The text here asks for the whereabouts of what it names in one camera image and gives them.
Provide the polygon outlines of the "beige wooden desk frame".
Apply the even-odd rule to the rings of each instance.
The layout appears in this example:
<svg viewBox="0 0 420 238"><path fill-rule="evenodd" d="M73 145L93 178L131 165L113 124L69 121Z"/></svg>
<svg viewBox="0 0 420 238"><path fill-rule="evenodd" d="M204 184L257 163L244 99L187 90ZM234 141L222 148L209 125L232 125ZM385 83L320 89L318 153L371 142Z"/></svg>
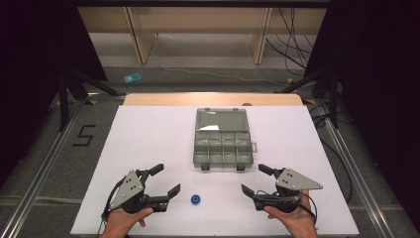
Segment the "beige wooden desk frame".
<svg viewBox="0 0 420 238"><path fill-rule="evenodd" d="M140 64L147 62L157 35L245 34L254 63L263 61L269 35L316 35L326 10L274 7L80 7L78 12L90 33L128 33Z"/></svg>

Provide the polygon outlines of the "person's left hand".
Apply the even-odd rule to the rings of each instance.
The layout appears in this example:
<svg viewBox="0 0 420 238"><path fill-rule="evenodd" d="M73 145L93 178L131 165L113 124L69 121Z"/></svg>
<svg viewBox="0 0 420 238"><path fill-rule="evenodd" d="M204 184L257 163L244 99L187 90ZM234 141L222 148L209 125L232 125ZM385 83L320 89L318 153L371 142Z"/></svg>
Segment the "person's left hand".
<svg viewBox="0 0 420 238"><path fill-rule="evenodd" d="M145 208L136 213L128 213L122 208L113 210L110 212L107 225L100 238L125 238L136 224L145 227L145 219L153 213L151 208Z"/></svg>

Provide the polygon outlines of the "dark curtain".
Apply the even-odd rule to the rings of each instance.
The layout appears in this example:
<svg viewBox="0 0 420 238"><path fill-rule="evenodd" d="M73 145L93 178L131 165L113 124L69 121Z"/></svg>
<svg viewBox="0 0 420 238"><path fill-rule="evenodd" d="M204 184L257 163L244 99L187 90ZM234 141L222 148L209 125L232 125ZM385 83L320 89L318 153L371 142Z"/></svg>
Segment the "dark curtain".
<svg viewBox="0 0 420 238"><path fill-rule="evenodd" d="M420 0L329 0L306 72L327 67L420 233Z"/></svg>
<svg viewBox="0 0 420 238"><path fill-rule="evenodd" d="M0 187L29 150L69 69L106 78L78 8L0 0Z"/></svg>

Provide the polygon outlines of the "person's right hand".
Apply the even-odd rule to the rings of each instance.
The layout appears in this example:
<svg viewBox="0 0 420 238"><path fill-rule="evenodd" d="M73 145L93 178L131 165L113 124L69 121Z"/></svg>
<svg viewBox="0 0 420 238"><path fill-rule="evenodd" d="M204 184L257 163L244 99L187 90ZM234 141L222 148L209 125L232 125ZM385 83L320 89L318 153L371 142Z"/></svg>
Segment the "person's right hand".
<svg viewBox="0 0 420 238"><path fill-rule="evenodd" d="M298 207L290 213L284 213L272 206L265 206L263 210L268 219L281 222L293 238L318 238L314 218L303 208Z"/></svg>

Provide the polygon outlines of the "white table sheet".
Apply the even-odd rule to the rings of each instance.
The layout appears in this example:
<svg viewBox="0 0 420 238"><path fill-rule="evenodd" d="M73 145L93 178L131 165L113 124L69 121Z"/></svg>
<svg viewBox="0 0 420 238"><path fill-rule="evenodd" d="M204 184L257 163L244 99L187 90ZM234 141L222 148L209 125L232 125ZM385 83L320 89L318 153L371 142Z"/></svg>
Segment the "white table sheet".
<svg viewBox="0 0 420 238"><path fill-rule="evenodd" d="M311 191L322 236L345 237L359 229L345 202L308 110L304 106L252 106L247 110L257 164L291 168L320 182ZM122 106L118 109L91 183L71 229L78 236L94 236L111 189L130 170L164 164L146 183L149 195L163 195L180 184L179 194L166 212L155 213L135 237L280 237L286 229L241 190L274 192L274 178L251 168L203 172L193 164L196 110L190 106ZM190 202L199 194L201 202Z"/></svg>

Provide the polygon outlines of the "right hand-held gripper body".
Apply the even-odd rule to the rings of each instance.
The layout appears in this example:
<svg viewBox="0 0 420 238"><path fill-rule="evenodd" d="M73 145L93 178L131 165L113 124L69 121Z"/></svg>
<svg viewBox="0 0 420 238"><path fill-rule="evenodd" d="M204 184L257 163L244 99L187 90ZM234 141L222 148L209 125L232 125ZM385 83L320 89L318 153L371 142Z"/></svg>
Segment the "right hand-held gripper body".
<svg viewBox="0 0 420 238"><path fill-rule="evenodd" d="M302 190L322 189L323 185L312 178L290 168L274 170L275 187L274 193L279 198L280 211L290 213L298 207Z"/></svg>

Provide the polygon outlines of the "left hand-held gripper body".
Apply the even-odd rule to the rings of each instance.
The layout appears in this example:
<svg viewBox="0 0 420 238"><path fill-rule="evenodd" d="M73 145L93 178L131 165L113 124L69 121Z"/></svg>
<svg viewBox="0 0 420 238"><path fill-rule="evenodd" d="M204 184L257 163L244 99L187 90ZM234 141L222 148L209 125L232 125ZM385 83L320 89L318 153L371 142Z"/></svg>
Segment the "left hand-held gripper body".
<svg viewBox="0 0 420 238"><path fill-rule="evenodd" d="M139 180L139 176L134 170L130 170L123 178L122 184L110 202L109 210L122 208L128 213L136 213L142 209L142 193L145 187Z"/></svg>

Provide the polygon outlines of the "aluminium floor rail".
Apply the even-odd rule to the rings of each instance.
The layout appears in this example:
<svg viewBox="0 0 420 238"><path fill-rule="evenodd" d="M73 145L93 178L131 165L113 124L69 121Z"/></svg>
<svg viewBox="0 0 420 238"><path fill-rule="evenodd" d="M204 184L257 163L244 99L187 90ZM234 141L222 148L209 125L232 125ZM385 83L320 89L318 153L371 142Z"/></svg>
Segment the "aluminium floor rail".
<svg viewBox="0 0 420 238"><path fill-rule="evenodd" d="M341 132L333 124L334 114L329 109L323 99L316 99L316 109L324 117L324 122L328 133L334 143L336 152L340 155L344 168L349 173L349 177L353 182L353 188L358 193L359 198L364 205L367 215L376 231L379 238L394 238L390 225L387 222L384 213L380 209L376 199L374 198L369 186L358 168Z"/></svg>
<svg viewBox="0 0 420 238"><path fill-rule="evenodd" d="M71 130L74 120L77 117L80 109L85 105L85 100L75 101L67 123L60 129L53 137L53 142L49 147L48 152L42 159L42 163L37 168L31 183L26 189L23 196L18 197L16 209L7 221L5 228L0 233L0 238L16 238L24 225L47 177L49 176L53 164L62 148L65 139Z"/></svg>

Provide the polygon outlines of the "clear grey compartment box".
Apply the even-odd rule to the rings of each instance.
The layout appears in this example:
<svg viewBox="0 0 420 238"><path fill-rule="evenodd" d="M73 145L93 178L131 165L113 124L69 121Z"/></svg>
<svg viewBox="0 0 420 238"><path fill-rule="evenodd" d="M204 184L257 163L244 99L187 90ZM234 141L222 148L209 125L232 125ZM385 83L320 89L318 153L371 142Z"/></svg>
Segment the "clear grey compartment box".
<svg viewBox="0 0 420 238"><path fill-rule="evenodd" d="M244 171L254 164L254 152L245 109L197 109L193 147L196 168Z"/></svg>

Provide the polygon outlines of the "black metal stand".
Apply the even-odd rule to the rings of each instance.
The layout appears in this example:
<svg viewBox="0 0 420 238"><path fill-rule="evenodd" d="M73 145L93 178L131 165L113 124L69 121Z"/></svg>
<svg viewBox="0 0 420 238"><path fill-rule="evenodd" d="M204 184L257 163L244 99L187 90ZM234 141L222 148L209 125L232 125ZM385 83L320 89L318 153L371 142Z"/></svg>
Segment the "black metal stand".
<svg viewBox="0 0 420 238"><path fill-rule="evenodd" d="M93 85L111 96L126 95L125 92L117 91L85 73L73 69L66 70L58 79L58 97L60 108L59 131L62 131L69 122L67 93L70 92L76 101L85 101L87 99L88 93L83 86L84 82Z"/></svg>
<svg viewBox="0 0 420 238"><path fill-rule="evenodd" d="M315 81L312 89L312 96L321 98L326 93L329 94L329 118L335 129L338 129L337 120L337 103L338 103L338 75L331 69L320 68L305 76L296 83L287 86L285 89L279 90L279 93L291 93L295 89L300 88L309 81Z"/></svg>

